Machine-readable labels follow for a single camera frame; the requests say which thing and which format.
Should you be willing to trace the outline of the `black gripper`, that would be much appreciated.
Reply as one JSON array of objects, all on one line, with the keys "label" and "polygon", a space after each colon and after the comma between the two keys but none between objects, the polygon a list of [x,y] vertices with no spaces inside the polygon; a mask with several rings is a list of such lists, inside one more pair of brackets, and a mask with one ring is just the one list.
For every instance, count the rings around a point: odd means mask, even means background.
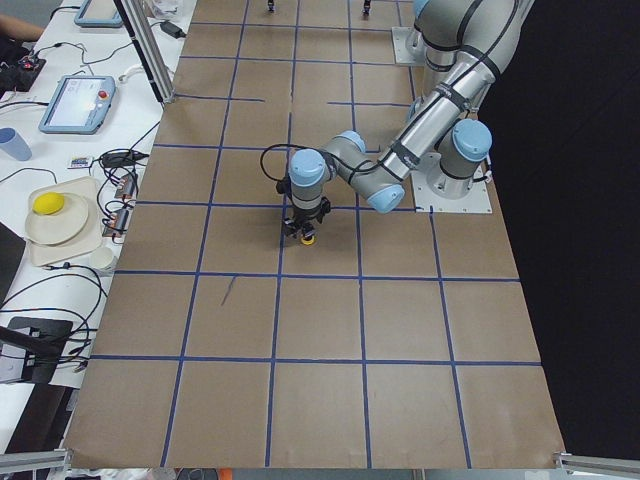
[{"label": "black gripper", "polygon": [[296,230],[302,230],[303,239],[312,239],[315,237],[315,227],[311,221],[315,220],[317,223],[322,224],[324,216],[331,211],[331,202],[327,197],[322,197],[317,206],[303,209],[294,205],[293,211],[292,218],[283,220],[284,235],[289,238],[296,238]]}]

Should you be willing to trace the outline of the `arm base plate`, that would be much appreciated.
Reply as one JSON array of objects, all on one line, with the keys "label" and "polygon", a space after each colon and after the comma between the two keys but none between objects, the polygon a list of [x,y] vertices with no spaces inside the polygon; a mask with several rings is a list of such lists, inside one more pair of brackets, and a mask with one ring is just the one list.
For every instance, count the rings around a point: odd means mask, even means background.
[{"label": "arm base plate", "polygon": [[391,29],[395,64],[401,66],[424,66],[426,46],[421,33],[414,27]]},{"label": "arm base plate", "polygon": [[454,179],[441,169],[441,155],[426,153],[411,172],[415,209],[424,213],[491,214],[482,163],[467,179]]}]

